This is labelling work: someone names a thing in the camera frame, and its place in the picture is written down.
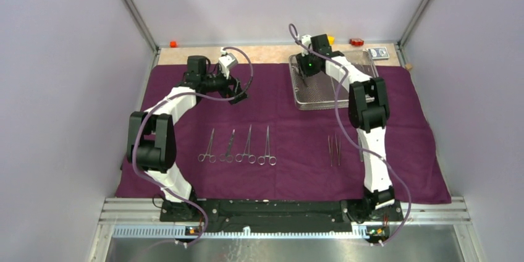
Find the metal mesh instrument tray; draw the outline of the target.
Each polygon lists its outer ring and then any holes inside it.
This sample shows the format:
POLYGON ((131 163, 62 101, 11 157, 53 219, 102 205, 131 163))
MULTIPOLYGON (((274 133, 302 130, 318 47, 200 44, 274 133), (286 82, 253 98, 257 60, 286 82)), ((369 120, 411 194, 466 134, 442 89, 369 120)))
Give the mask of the metal mesh instrument tray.
MULTIPOLYGON (((378 71, 367 51, 344 51, 349 62, 359 71, 370 77, 377 77, 378 71)), ((338 82, 324 73, 307 77, 305 87, 298 72, 295 55, 289 57, 289 70, 292 82, 295 105, 299 110, 324 110, 334 108, 334 96, 338 82)))

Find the purple cloth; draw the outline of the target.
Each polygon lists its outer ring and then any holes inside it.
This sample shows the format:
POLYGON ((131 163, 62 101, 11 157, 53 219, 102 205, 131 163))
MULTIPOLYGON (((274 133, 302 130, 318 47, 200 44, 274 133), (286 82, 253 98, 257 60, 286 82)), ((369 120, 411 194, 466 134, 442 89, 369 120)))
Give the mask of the purple cloth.
MULTIPOLYGON (((450 193, 436 156, 436 143, 410 74, 401 67, 379 67, 385 80, 391 116, 386 127, 387 161, 395 171, 395 197, 420 204, 450 203, 450 193)), ((345 109, 301 111, 294 103, 289 66, 257 64, 236 67, 233 75, 253 79, 248 98, 231 105, 203 99, 175 123, 176 164, 200 198, 339 201, 363 197, 364 165, 351 145, 357 133, 345 109), (271 154, 277 164, 260 166, 235 156, 242 153, 252 125, 251 153, 264 154, 269 126, 271 154), (215 129, 216 162, 198 161, 215 129), (220 162, 235 129, 231 163, 220 162), (334 135, 341 140, 340 166, 334 135), (328 136, 333 139, 330 166, 328 136)))

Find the steel forceps clamp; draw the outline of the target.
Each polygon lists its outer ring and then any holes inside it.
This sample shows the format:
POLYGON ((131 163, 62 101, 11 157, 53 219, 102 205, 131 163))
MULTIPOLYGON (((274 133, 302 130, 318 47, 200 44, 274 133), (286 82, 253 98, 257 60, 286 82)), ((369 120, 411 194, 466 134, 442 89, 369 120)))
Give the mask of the steel forceps clamp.
POLYGON ((256 156, 251 153, 251 133, 252 133, 252 125, 250 125, 248 129, 246 144, 245 144, 245 148, 243 152, 238 153, 235 156, 235 161, 238 163, 242 162, 244 159, 246 159, 247 162, 250 164, 254 164, 256 162, 256 156))

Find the blue playing card deck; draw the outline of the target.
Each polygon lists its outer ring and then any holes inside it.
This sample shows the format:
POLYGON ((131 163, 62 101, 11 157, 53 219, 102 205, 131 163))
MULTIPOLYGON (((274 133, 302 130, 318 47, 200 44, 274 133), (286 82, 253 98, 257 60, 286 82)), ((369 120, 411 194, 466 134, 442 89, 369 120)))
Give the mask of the blue playing card deck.
POLYGON ((366 49, 372 60, 387 60, 390 54, 386 47, 375 47, 366 49))

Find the small steel hemostat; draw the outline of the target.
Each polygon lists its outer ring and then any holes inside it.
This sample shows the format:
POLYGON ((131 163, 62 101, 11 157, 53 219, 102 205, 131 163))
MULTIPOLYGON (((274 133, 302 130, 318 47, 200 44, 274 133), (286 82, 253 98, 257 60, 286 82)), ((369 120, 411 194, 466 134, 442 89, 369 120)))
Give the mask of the small steel hemostat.
POLYGON ((201 162, 201 163, 203 163, 206 160, 208 162, 210 162, 210 163, 215 163, 216 162, 216 156, 214 154, 212 154, 214 133, 215 133, 215 129, 212 129, 210 137, 209 137, 209 141, 208 141, 208 145, 207 145, 206 151, 204 153, 198 155, 198 161, 201 162))

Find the steel curved tweezers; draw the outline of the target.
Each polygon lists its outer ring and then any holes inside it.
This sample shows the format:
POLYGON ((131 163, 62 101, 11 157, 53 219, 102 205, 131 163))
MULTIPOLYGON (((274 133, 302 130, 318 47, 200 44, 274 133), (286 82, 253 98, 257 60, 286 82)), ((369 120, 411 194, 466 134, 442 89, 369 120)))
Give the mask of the steel curved tweezers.
POLYGON ((330 135, 327 138, 327 142, 328 142, 329 162, 330 162, 330 166, 332 167, 334 150, 333 150, 333 139, 330 135))

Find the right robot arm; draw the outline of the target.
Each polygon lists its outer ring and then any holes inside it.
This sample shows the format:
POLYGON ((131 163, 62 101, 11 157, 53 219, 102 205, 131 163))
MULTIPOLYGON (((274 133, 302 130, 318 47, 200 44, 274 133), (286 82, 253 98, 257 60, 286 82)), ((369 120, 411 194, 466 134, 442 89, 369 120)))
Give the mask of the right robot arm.
POLYGON ((299 71, 305 77, 320 72, 338 82, 349 94, 349 121, 357 130, 365 166, 363 214, 378 220, 395 203, 395 192, 386 161, 386 124, 390 118, 386 83, 360 71, 340 51, 335 51, 325 34, 293 36, 302 47, 297 54, 299 71))

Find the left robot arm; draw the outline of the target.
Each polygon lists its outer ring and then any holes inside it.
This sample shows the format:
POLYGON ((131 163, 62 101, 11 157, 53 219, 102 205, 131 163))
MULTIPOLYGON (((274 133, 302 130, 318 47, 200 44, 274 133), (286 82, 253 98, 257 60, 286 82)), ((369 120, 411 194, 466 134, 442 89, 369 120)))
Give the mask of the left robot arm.
POLYGON ((238 60, 224 52, 214 70, 205 56, 189 56, 182 79, 172 90, 146 111, 135 111, 129 119, 127 159, 135 174, 164 192, 165 202, 172 205, 184 221, 194 219, 198 204, 191 200, 192 186, 176 166, 177 147, 174 125, 208 93, 217 92, 221 101, 230 104, 247 98, 246 89, 231 75, 238 60))

